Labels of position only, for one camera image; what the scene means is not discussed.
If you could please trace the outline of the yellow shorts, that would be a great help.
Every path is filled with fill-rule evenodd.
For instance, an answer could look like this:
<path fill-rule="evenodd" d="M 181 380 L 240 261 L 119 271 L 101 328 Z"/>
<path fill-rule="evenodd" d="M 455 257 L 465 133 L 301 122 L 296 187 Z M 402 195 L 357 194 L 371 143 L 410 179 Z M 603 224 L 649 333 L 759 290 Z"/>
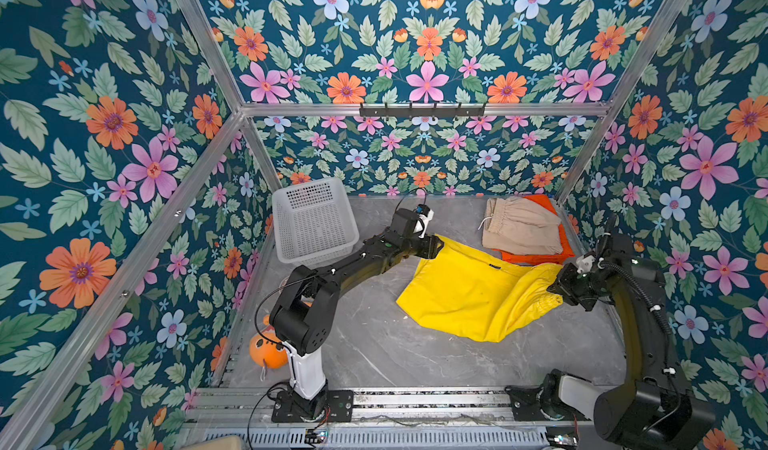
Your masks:
<path fill-rule="evenodd" d="M 422 259 L 398 306 L 420 326 L 499 343 L 563 304 L 549 291 L 562 266 L 516 265 L 449 239 Z"/>

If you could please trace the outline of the beige shorts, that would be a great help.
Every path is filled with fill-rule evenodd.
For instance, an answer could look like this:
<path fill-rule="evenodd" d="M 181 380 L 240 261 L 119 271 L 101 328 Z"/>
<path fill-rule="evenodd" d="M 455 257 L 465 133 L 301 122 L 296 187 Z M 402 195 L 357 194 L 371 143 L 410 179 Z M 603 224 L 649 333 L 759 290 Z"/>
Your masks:
<path fill-rule="evenodd" d="M 530 199 L 491 198 L 478 227 L 484 247 L 513 255 L 555 255 L 564 250 L 560 217 Z"/>

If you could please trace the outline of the orange shorts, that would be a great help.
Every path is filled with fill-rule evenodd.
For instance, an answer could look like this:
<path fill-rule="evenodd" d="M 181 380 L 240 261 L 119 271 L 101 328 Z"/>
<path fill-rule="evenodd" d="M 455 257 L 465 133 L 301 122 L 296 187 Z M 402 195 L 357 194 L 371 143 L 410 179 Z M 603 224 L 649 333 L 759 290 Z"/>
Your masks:
<path fill-rule="evenodd" d="M 549 198 L 546 195 L 528 195 L 523 196 L 524 198 L 530 199 L 532 201 L 535 201 L 543 206 L 545 206 L 547 209 L 553 211 L 557 214 L 554 206 L 551 204 Z M 560 237 L 561 242 L 564 246 L 564 250 L 560 254 L 555 255 L 513 255 L 504 251 L 501 252 L 501 257 L 504 261 L 515 263 L 515 264 L 526 264 L 526 265 L 539 265 L 542 263 L 556 263 L 556 264 L 562 264 L 565 262 L 568 258 L 574 257 L 575 254 L 573 250 L 571 249 L 571 246 L 569 244 L 565 229 L 563 225 L 560 223 Z"/>

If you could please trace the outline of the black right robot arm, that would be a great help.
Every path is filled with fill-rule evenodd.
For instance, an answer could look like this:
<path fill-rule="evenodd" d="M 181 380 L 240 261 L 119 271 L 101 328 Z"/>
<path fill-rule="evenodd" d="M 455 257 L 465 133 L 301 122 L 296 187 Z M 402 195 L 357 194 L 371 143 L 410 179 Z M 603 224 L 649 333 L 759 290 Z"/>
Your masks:
<path fill-rule="evenodd" d="M 555 376 L 555 402 L 589 418 L 601 439 L 626 449 L 693 449 L 715 423 L 676 350 L 666 281 L 657 262 L 636 255 L 610 216 L 594 250 L 566 261 L 549 292 L 586 311 L 614 306 L 625 349 L 625 378 L 602 391 L 584 379 Z"/>

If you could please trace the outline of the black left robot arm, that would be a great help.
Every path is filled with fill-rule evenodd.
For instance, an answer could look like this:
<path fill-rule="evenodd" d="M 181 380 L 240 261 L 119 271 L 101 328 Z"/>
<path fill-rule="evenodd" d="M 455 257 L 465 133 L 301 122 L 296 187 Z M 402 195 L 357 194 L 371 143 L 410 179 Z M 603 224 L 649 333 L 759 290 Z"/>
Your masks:
<path fill-rule="evenodd" d="M 390 224 L 364 240 L 360 250 L 316 269 L 294 269 L 269 315 L 269 325 L 288 351 L 294 399 L 312 409 L 324 405 L 328 383 L 321 348 L 341 297 L 409 257 L 436 258 L 444 241 L 428 233 L 433 218 L 434 211 L 424 203 L 398 208 Z"/>

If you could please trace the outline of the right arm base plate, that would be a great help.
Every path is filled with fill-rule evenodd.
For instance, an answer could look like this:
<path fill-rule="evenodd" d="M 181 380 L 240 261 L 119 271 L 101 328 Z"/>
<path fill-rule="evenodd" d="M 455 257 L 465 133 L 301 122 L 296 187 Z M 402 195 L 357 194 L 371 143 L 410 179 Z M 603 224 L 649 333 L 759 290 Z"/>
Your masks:
<path fill-rule="evenodd" d="M 515 421 L 587 422 L 588 418 L 576 409 L 552 398 L 542 399 L 544 390 L 539 387 L 506 386 L 504 392 L 509 398 Z"/>

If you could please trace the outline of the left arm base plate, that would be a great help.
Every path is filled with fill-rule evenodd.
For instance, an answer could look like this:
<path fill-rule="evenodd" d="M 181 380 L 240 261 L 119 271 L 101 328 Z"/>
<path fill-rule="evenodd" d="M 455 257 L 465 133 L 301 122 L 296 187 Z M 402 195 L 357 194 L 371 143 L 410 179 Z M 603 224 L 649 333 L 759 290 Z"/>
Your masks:
<path fill-rule="evenodd" d="M 352 420 L 355 393 L 352 390 L 321 390 L 313 399 L 293 390 L 281 390 L 275 400 L 272 423 L 321 423 Z"/>

